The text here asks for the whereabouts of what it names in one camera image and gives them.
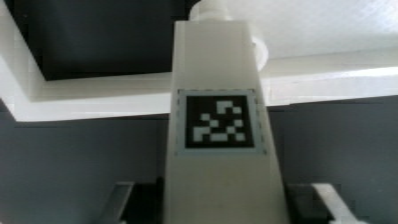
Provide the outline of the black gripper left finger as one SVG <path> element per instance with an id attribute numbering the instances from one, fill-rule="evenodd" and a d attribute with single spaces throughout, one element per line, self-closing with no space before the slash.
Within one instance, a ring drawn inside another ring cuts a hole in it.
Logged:
<path id="1" fill-rule="evenodd" d="M 116 183 L 96 224 L 164 224 L 164 185 L 162 177 Z"/>

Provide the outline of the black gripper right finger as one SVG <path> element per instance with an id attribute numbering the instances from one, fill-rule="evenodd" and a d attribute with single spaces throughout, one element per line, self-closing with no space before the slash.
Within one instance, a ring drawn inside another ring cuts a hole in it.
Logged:
<path id="1" fill-rule="evenodd" d="M 292 224 L 365 224 L 331 183 L 285 184 Z"/>

